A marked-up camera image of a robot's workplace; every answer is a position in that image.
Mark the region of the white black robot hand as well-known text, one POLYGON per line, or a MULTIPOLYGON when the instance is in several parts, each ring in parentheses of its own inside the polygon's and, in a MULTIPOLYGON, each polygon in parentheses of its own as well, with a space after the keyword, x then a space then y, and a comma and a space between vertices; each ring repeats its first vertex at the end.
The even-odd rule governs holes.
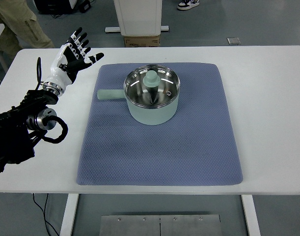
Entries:
POLYGON ((82 28, 75 30, 67 41, 60 47, 51 68, 50 75, 43 82, 42 89, 57 96, 65 93, 66 87, 74 83, 79 71, 92 66, 104 57, 103 53, 88 56, 91 50, 87 47, 89 40, 82 28))

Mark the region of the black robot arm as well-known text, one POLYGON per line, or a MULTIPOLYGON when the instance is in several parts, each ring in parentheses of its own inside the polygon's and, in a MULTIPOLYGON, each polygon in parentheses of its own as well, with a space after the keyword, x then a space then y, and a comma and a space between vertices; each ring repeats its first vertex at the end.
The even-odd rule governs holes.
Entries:
POLYGON ((67 124, 47 107, 57 102, 53 92, 29 90, 19 106, 0 114, 0 173, 7 164, 33 158, 40 140, 58 144, 65 139, 67 124))

